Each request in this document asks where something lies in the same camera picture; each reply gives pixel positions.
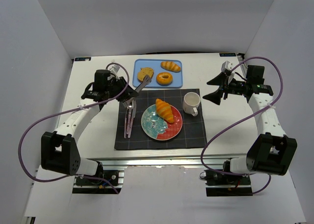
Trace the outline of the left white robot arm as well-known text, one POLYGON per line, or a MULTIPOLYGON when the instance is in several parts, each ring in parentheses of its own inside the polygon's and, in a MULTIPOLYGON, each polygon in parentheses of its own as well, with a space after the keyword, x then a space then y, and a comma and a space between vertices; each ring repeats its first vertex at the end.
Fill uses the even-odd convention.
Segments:
POLYGON ((131 88, 123 77, 114 71, 97 70, 81 96, 78 109, 53 132, 41 138, 41 167, 65 175, 86 175, 102 178, 103 169, 98 161, 82 158, 77 142, 91 120, 102 110, 109 99, 124 105, 139 95, 140 88, 131 88))

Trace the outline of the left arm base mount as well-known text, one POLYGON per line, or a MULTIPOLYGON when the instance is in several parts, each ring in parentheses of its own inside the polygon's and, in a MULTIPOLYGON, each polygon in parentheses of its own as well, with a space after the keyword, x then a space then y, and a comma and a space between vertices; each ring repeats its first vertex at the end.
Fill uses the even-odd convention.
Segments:
POLYGON ((118 194, 122 189, 123 177, 122 171, 117 169, 106 169, 101 162, 95 175, 88 175, 91 178, 78 176, 74 180, 72 189, 73 194, 118 194))

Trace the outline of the metal tongs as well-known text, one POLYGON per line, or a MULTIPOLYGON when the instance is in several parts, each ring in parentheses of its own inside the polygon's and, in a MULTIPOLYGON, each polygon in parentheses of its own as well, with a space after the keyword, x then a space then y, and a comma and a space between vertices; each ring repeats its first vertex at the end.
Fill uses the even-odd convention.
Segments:
POLYGON ((131 97, 129 100, 123 102, 123 106, 125 108, 128 108, 131 105, 131 102, 139 95, 140 91, 149 83, 151 83, 151 78, 149 77, 149 75, 145 75, 145 77, 143 78, 143 81, 140 83, 140 85, 134 90, 136 92, 136 94, 131 97))

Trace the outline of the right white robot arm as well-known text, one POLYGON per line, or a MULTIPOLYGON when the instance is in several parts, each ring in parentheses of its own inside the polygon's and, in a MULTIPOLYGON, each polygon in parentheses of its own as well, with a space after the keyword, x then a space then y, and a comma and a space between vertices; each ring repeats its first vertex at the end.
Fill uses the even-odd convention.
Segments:
POLYGON ((297 141, 289 138, 282 129, 272 106, 272 88, 264 84, 264 67, 249 65, 244 72, 244 81, 235 80, 232 67, 229 61, 222 64, 221 73, 207 82, 218 89, 203 98, 219 105, 229 94, 244 96, 254 113, 258 137, 245 157, 225 161, 223 172, 285 175, 297 149, 297 141))

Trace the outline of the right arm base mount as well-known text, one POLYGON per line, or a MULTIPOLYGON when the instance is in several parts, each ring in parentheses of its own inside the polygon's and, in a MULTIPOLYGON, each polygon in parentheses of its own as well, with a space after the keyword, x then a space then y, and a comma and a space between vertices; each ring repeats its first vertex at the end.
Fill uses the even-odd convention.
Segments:
POLYGON ((207 197, 252 196, 251 180, 246 176, 226 175, 204 170, 199 178, 205 182, 207 197))

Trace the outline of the large striped croissant bread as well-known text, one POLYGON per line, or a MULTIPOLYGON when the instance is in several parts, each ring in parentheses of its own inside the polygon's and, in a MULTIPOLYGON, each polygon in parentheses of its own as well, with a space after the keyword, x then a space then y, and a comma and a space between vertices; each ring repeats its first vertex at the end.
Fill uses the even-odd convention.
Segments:
POLYGON ((168 123, 174 123, 174 115, 172 113, 171 105, 161 99, 156 99, 156 113, 166 120, 168 123))

